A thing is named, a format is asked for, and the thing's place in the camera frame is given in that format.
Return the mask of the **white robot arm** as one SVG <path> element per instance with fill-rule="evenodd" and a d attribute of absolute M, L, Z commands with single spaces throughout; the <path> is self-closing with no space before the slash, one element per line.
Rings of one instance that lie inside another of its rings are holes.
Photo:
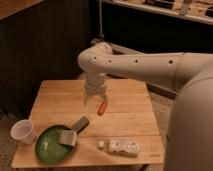
<path fill-rule="evenodd" d="M 107 74 L 175 93 L 164 171 L 213 171 L 213 53 L 115 55 L 100 42 L 83 50 L 78 64 L 88 96 L 106 93 Z"/>

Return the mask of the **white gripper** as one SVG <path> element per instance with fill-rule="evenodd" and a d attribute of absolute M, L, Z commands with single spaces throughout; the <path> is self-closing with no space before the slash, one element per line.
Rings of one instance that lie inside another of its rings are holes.
<path fill-rule="evenodd" d="M 108 101 L 108 96 L 106 95 L 106 81 L 104 79 L 87 79 L 85 81 L 85 91 L 83 104 L 87 105 L 89 98 L 95 95 L 102 97 L 103 101 Z"/>

